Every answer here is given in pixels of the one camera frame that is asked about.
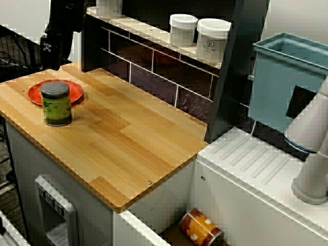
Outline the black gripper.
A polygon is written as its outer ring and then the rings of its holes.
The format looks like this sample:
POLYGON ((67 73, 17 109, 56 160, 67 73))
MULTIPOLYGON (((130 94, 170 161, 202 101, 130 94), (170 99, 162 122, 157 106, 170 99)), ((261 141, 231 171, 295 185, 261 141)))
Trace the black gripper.
POLYGON ((40 38, 41 62, 44 69, 58 70, 67 63, 71 52, 72 36, 66 32, 80 33, 86 20, 86 1, 52 0, 50 18, 40 38))

